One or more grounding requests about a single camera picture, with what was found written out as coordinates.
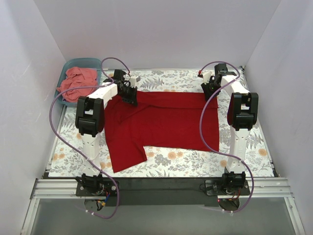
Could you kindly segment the dark red t shirt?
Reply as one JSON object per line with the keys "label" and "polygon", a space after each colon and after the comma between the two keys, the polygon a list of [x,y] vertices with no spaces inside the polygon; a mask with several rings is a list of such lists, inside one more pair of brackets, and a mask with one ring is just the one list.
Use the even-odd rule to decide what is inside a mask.
{"label": "dark red t shirt", "polygon": [[144,147],[219,150],[218,103],[202,93],[138,92],[137,106],[115,96],[105,108],[113,172],[147,160]]}

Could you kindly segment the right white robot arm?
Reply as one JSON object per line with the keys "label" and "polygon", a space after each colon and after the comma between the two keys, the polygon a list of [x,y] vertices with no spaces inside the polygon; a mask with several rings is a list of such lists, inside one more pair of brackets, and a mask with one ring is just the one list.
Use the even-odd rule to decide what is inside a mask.
{"label": "right white robot arm", "polygon": [[235,199],[253,191],[246,181],[245,172],[250,169],[245,163],[245,155],[248,136],[257,122],[259,96],[240,83],[238,70],[228,70],[229,63],[217,61],[214,65],[213,73],[200,69],[198,77],[203,79],[201,87],[206,99],[205,107],[221,90],[225,90],[230,97],[227,112],[230,150],[225,154],[228,157],[225,172],[221,177],[205,181],[204,190],[209,196],[227,195]]}

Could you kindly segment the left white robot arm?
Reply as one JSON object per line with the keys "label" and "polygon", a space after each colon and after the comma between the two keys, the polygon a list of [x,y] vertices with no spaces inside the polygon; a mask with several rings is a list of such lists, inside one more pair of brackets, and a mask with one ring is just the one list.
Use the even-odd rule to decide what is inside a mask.
{"label": "left white robot arm", "polygon": [[105,180],[100,172],[100,138],[105,125],[105,107],[115,96],[126,103],[136,105],[139,76],[130,76],[115,70],[113,77],[106,79],[100,88],[77,101],[75,126],[82,138],[83,153],[87,159],[83,174],[75,178],[78,183],[77,195],[109,197],[117,195],[118,183]]}

